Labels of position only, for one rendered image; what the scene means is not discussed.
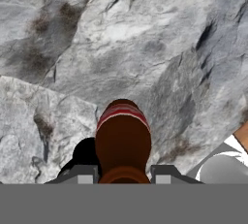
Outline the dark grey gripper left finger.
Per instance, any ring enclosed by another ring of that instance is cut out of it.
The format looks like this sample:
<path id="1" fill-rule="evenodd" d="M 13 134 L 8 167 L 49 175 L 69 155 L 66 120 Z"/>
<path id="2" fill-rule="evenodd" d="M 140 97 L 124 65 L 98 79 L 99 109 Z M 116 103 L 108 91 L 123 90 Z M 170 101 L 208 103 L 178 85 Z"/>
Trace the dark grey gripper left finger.
<path id="1" fill-rule="evenodd" d="M 75 165 L 68 173 L 48 181 L 47 184 L 95 184 L 98 180 L 96 165 Z"/>

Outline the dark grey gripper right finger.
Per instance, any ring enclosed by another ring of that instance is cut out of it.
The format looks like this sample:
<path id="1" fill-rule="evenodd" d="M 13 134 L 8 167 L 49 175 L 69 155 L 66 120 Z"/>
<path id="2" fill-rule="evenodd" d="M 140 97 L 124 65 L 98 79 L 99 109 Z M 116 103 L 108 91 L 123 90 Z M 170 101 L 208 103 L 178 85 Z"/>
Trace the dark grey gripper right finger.
<path id="1" fill-rule="evenodd" d="M 174 165 L 152 165 L 150 173 L 154 184 L 201 184 L 194 178 L 182 175 Z"/>

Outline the brown bottle with red band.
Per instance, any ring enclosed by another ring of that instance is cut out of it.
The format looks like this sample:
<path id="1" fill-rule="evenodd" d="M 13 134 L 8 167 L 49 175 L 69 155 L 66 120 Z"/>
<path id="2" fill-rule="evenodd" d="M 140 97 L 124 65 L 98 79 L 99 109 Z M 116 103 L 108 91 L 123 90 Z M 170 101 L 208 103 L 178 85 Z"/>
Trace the brown bottle with red band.
<path id="1" fill-rule="evenodd" d="M 145 168 L 151 151 L 146 118 L 132 101 L 112 101 L 101 115 L 95 136 L 102 168 L 100 183 L 150 183 Z"/>

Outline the grey and white bottle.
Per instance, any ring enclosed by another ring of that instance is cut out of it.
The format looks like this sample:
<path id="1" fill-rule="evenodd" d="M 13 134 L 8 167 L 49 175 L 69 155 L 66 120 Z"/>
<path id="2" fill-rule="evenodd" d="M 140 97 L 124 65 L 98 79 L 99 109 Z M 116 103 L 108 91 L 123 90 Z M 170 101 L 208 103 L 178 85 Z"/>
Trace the grey and white bottle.
<path id="1" fill-rule="evenodd" d="M 202 159 L 187 176 L 206 184 L 248 184 L 248 121 Z"/>

